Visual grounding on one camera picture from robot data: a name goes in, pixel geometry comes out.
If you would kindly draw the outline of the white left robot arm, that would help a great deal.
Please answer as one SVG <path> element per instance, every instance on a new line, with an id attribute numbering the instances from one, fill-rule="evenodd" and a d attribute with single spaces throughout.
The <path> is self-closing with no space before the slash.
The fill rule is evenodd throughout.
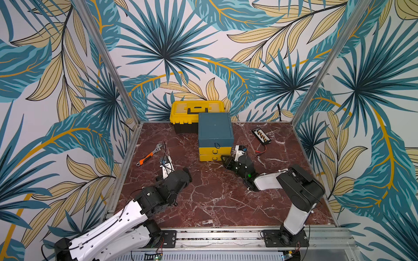
<path id="1" fill-rule="evenodd" d="M 62 238 L 54 245 L 58 261 L 110 261 L 129 251 L 157 245 L 162 231 L 152 219 L 177 204 L 179 193 L 192 177 L 187 168 L 171 172 L 138 195 L 101 225 L 74 239 Z"/>

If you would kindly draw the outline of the teal top drawer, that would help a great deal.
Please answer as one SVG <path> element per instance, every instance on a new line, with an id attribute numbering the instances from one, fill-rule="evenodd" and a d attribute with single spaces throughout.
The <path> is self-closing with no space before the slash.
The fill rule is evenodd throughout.
<path id="1" fill-rule="evenodd" d="M 232 147 L 234 144 L 234 137 L 227 138 L 198 138 L 199 147 L 214 147 L 214 143 L 218 143 L 220 147 Z"/>

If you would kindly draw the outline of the yellow drawer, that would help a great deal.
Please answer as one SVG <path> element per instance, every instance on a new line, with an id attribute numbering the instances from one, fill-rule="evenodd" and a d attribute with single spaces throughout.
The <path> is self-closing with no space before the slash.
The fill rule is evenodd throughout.
<path id="1" fill-rule="evenodd" d="M 222 161 L 222 158 L 230 157 L 229 154 L 200 154 L 199 160 L 201 162 Z"/>
<path id="2" fill-rule="evenodd" d="M 200 155 L 230 155 L 232 147 L 200 147 Z"/>

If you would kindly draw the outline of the yellow bottom drawer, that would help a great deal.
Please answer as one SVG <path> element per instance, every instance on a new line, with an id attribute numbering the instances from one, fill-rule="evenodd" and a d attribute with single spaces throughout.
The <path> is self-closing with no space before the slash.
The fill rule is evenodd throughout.
<path id="1" fill-rule="evenodd" d="M 200 154 L 199 160 L 201 162 L 222 161 L 222 158 L 230 157 L 229 154 Z"/>

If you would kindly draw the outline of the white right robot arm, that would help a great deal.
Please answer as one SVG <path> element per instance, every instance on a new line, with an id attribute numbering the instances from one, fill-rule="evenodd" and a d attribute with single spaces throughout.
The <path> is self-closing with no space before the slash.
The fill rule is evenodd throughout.
<path id="1" fill-rule="evenodd" d="M 237 159 L 221 156 L 221 160 L 226 169 L 243 179 L 248 190 L 259 192 L 281 189 L 285 192 L 292 206 L 281 230 L 289 238 L 300 234 L 310 213 L 325 195 L 324 186 L 297 164 L 270 174 L 259 174 L 246 154 Z"/>

